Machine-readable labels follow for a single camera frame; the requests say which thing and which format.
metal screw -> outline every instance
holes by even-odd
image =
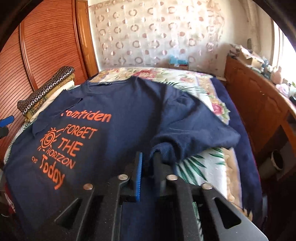
[[[124,181],[124,180],[128,179],[128,175],[126,175],[126,174],[120,174],[118,176],[118,179]]]
[[[90,183],[87,183],[87,184],[84,184],[83,185],[83,189],[84,190],[91,190],[91,189],[93,189],[93,185],[92,184],[90,184]]]
[[[174,174],[171,174],[171,175],[167,175],[167,179],[169,181],[174,181],[174,180],[177,180],[178,177],[176,175],[174,175]]]
[[[202,184],[202,188],[203,188],[204,190],[210,190],[210,189],[213,188],[213,186],[212,186],[212,184],[210,184],[210,183],[203,183],[203,184]]]

shirt sleeve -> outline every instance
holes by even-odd
[[[212,147],[229,149],[238,143],[240,135],[202,101],[179,92],[164,105],[159,130],[151,140],[150,159],[159,151],[164,163],[173,164]]]

pillow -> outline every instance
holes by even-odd
[[[37,112],[31,117],[30,122],[33,122],[37,119],[39,113],[43,110],[45,110],[54,100],[57,98],[57,96],[63,91],[63,90],[69,90],[74,86],[74,81],[71,80],[70,82],[64,84],[61,86],[58,90],[56,90],[44,103],[43,105],[37,110]]]
[[[75,69],[70,66],[60,68],[50,80],[34,91],[26,100],[19,100],[17,108],[27,118],[31,119],[44,102],[61,86],[74,80]]]

patterned wall covering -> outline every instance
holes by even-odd
[[[217,70],[225,20],[213,0],[113,0],[89,12],[101,69],[167,67],[169,57],[177,56],[189,61],[189,70]]]

t-shirt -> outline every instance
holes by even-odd
[[[137,151],[148,168],[156,151],[174,164],[211,147],[233,147],[239,137],[172,86],[138,77],[86,81],[63,91],[16,139],[4,171],[16,213],[35,230],[78,187],[122,174]]]

